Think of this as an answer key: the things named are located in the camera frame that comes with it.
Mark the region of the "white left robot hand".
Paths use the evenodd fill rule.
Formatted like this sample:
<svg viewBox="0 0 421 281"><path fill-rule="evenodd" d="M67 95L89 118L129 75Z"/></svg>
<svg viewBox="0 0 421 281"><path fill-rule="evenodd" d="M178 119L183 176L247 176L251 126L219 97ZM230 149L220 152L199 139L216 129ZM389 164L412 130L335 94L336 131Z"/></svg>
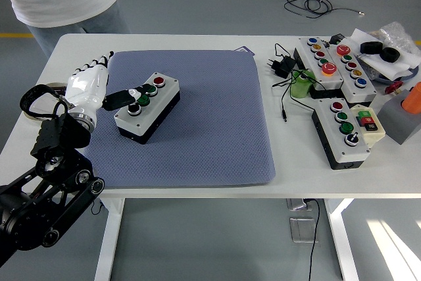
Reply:
<svg viewBox="0 0 421 281"><path fill-rule="evenodd" d="M146 96L147 88L138 86L106 94L109 81L109 64L114 53L111 51L91 63L85 64L68 79L65 99L72 105L69 108L71 116L84 119L95 124L97 111L104 108L107 111L120 109L139 101Z"/></svg>

